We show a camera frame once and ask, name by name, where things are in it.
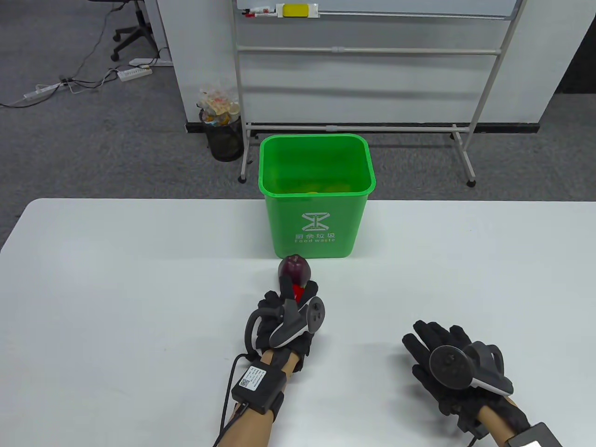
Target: yellow eraser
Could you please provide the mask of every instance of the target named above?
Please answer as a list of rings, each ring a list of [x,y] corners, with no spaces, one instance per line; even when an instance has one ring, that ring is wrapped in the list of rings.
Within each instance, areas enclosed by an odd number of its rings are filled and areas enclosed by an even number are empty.
[[[309,5],[289,5],[284,4],[284,17],[308,17],[309,16]]]

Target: forearm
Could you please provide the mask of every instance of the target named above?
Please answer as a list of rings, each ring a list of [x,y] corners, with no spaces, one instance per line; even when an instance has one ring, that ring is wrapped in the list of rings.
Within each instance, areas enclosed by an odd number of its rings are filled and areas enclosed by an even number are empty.
[[[271,363],[273,351],[266,351],[261,361]],[[299,358],[296,354],[290,354],[290,359],[282,368],[288,380],[292,376]],[[246,412],[230,427],[221,442],[220,447],[267,447],[273,425],[273,412],[269,410],[266,414],[260,414],[252,409]]]
[[[507,399],[511,404],[515,403],[511,399]],[[481,422],[487,430],[491,433],[499,447],[504,447],[505,442],[512,437],[518,435],[507,423],[492,409],[487,406],[482,407],[478,413],[478,421]]]

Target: black mesh wastebasket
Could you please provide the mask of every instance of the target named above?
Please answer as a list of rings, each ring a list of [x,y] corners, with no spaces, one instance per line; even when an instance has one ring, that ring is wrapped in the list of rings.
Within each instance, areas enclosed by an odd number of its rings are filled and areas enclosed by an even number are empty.
[[[240,119],[225,126],[213,126],[203,122],[211,155],[219,162],[233,162],[244,153],[242,124]]]

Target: plastic bag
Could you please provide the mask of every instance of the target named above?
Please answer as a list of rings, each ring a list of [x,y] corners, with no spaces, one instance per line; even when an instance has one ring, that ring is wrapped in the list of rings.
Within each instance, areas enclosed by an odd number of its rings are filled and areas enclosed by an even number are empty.
[[[197,107],[201,108],[201,120],[213,126],[225,126],[238,119],[240,106],[238,91],[229,81],[200,86]]]

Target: power strip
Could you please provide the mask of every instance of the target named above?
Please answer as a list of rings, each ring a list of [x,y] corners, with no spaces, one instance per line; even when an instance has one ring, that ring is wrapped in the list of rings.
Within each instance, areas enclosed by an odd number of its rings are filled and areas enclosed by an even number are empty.
[[[40,100],[51,95],[54,93],[54,90],[60,88],[61,86],[61,83],[48,85],[47,87],[36,89],[34,92],[25,93],[23,96],[25,97],[25,101]]]
[[[147,68],[135,68],[130,70],[125,70],[123,72],[118,72],[118,77],[122,82],[126,82],[127,80],[133,80],[138,77],[148,76],[153,73],[153,70]]]

